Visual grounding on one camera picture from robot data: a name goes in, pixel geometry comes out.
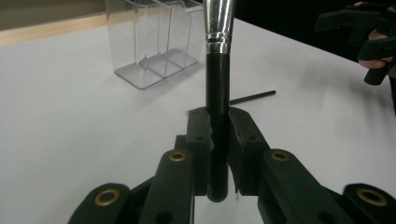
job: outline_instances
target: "transparent compartment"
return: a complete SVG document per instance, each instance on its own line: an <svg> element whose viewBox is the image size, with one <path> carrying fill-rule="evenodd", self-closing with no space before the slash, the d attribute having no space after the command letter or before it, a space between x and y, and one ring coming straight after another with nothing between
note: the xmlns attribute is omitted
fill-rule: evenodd
<svg viewBox="0 0 396 224"><path fill-rule="evenodd" d="M195 64L204 12L191 0L106 0L115 74L145 89Z"/></svg>

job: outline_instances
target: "black plastic part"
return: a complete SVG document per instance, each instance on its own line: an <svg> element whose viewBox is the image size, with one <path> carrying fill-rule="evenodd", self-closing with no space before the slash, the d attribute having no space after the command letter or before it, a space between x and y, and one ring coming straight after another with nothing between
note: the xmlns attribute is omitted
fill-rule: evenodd
<svg viewBox="0 0 396 224"><path fill-rule="evenodd" d="M368 40L361 46L359 60L370 61L396 55L396 36Z"/></svg>
<svg viewBox="0 0 396 224"><path fill-rule="evenodd" d="M129 197L129 188L121 184L104 184L92 190L78 206L69 224L120 223L121 212Z"/></svg>
<svg viewBox="0 0 396 224"><path fill-rule="evenodd" d="M209 151L213 146L210 134L210 117L205 108L190 111L186 149L194 155L195 196L207 194Z"/></svg>
<svg viewBox="0 0 396 224"><path fill-rule="evenodd" d="M387 76L388 72L389 72L388 65L385 65L384 67L377 69L372 68L367 72L367 75L364 78L364 82L372 86L381 85L382 81Z"/></svg>
<svg viewBox="0 0 396 224"><path fill-rule="evenodd" d="M262 153L269 150L267 142L248 112L230 109L230 154L235 191L242 195L258 195Z"/></svg>
<svg viewBox="0 0 396 224"><path fill-rule="evenodd" d="M230 55L206 55L206 111L210 115L213 149L209 153L207 198L222 202L228 194L228 111Z"/></svg>
<svg viewBox="0 0 396 224"><path fill-rule="evenodd" d="M394 55L396 55L396 36L364 42L358 59L369 61L392 57ZM394 64L395 60L393 59L392 62L387 63L382 68L370 69L364 81L373 86L380 85Z"/></svg>
<svg viewBox="0 0 396 224"><path fill-rule="evenodd" d="M289 152L263 153L259 210L269 223L354 223L331 194Z"/></svg>
<svg viewBox="0 0 396 224"><path fill-rule="evenodd" d="M152 180L139 224L193 222L193 158L188 150L163 154Z"/></svg>
<svg viewBox="0 0 396 224"><path fill-rule="evenodd" d="M366 184L348 185L342 205L356 223L396 223L396 201L382 189Z"/></svg>

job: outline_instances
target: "black stick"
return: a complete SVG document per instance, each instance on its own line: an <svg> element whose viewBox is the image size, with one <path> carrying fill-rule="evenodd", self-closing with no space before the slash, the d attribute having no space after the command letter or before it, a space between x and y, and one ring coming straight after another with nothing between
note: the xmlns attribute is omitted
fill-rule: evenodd
<svg viewBox="0 0 396 224"><path fill-rule="evenodd" d="M262 98L265 96L270 96L270 95L275 95L275 94L276 94L276 91L266 91L266 92L262 92L259 94L250 95L250 96L231 100L230 105L236 105L236 104L244 103L246 101L256 100L256 99L259 99L259 98Z"/></svg>

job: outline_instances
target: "white table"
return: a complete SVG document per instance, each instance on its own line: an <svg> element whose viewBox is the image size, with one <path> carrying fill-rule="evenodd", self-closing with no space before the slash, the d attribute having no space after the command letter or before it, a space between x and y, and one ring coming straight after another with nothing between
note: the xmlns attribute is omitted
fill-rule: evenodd
<svg viewBox="0 0 396 224"><path fill-rule="evenodd" d="M66 223L94 188L155 174L205 104L201 63L145 91L112 71L107 28L0 48L0 223ZM366 69L236 21L231 98L273 148L299 158L329 189L377 186L396 197L396 118L389 84ZM196 201L195 223L262 223L256 197Z"/></svg>

